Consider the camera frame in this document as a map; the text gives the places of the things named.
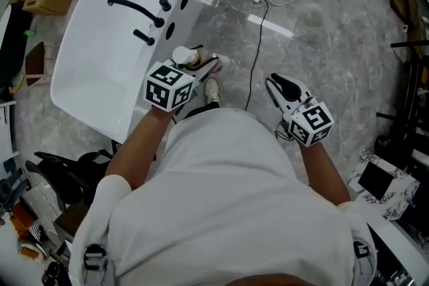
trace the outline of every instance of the white bathtub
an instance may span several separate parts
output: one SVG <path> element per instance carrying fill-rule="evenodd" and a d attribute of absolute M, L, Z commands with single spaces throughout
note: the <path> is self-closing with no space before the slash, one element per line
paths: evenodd
<path fill-rule="evenodd" d="M 162 17 L 156 28 L 140 12 L 107 0 L 79 0 L 62 41 L 52 78 L 54 104 L 79 121 L 122 143 L 150 108 L 143 101 L 142 82 L 155 61 L 164 61 L 185 44 L 207 0 L 169 0 L 164 12 L 159 0 L 129 0 Z M 170 39 L 166 32 L 175 29 Z M 139 29 L 155 39 L 148 46 L 133 35 Z"/>

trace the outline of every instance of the person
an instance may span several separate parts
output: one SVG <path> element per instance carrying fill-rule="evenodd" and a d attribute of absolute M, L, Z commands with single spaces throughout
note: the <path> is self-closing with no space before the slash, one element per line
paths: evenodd
<path fill-rule="evenodd" d="M 73 242 L 74 285 L 370 284 L 371 233 L 322 144 L 300 146 L 308 186 L 253 115 L 220 107 L 212 78 L 205 95 L 148 182 L 173 113 L 152 108 L 114 156 Z M 93 283 L 94 244 L 107 262 Z"/>

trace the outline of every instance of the gray marble floor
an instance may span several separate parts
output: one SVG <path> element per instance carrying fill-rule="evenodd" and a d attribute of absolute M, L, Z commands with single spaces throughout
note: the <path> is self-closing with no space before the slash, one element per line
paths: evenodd
<path fill-rule="evenodd" d="M 231 67 L 219 78 L 222 105 L 242 109 L 258 44 L 257 19 L 263 17 L 265 8 L 254 9 L 249 0 L 214 3 L 217 6 L 203 9 L 188 44 L 204 44 L 231 57 Z M 67 20 L 37 17 L 34 26 L 38 34 L 29 48 L 41 40 L 58 46 Z M 327 104 L 336 121 L 324 144 L 341 175 L 347 178 L 360 152 L 371 149 L 376 136 L 386 128 L 375 113 L 391 111 L 400 62 L 389 44 L 401 40 L 402 23 L 390 9 L 389 0 L 294 0 L 282 7 L 270 6 L 266 23 L 248 111 L 273 131 L 281 114 L 265 91 L 265 78 L 272 72 L 283 72 L 304 81 Z M 53 62 L 57 51 L 52 48 L 48 52 Z M 182 113 L 202 102 L 202 97 L 195 98 Z M 20 92 L 15 116 L 22 161 L 37 161 L 34 151 L 77 158 L 109 146 L 106 137 L 56 108 L 50 100 L 49 86 Z M 298 177 L 305 181 L 298 146 L 282 144 Z M 46 206 L 44 200 L 38 201 L 41 190 L 55 207 L 52 191 L 43 182 L 27 196 L 40 207 L 38 212 L 46 222 L 55 218 L 56 209 Z"/>

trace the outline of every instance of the black cable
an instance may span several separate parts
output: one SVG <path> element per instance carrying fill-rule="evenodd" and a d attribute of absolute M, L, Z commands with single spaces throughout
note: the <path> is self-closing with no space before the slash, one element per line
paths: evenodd
<path fill-rule="evenodd" d="M 256 56 L 255 56 L 255 60 L 253 61 L 252 69 L 250 69 L 249 96 L 247 97 L 246 107 L 244 108 L 244 111 L 247 111 L 247 107 L 249 106 L 250 97 L 252 95 L 253 69 L 255 68 L 257 57 L 259 55 L 259 49 L 261 48 L 263 21 L 265 21 L 265 18 L 267 17 L 267 13 L 269 10 L 268 2 L 266 0 L 264 0 L 264 1 L 265 1 L 265 4 L 267 4 L 267 9 L 265 10 L 265 14 L 263 15 L 261 26 L 259 27 L 259 43 L 257 45 Z"/>

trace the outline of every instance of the tub spout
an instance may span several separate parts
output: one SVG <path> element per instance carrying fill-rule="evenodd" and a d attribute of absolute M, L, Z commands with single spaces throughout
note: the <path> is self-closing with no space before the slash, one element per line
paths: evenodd
<path fill-rule="evenodd" d="M 133 3 L 132 1 L 128 1 L 128 0 L 108 0 L 107 4 L 109 4 L 109 6 L 112 6 L 113 4 L 119 4 L 122 6 L 126 6 L 126 7 L 130 7 L 134 10 L 137 10 L 138 12 L 141 12 L 142 14 L 144 14 L 147 18 L 149 18 L 150 20 L 154 21 L 154 25 L 156 27 L 162 27 L 164 25 L 164 20 L 162 18 L 156 17 L 155 15 L 153 15 L 152 13 L 150 13 L 147 9 L 145 9 L 143 6 L 140 6 L 136 3 Z"/>
<path fill-rule="evenodd" d="M 152 46 L 155 43 L 155 40 L 152 37 L 147 37 L 143 32 L 136 29 L 133 32 L 134 36 L 146 42 L 148 46 Z"/>

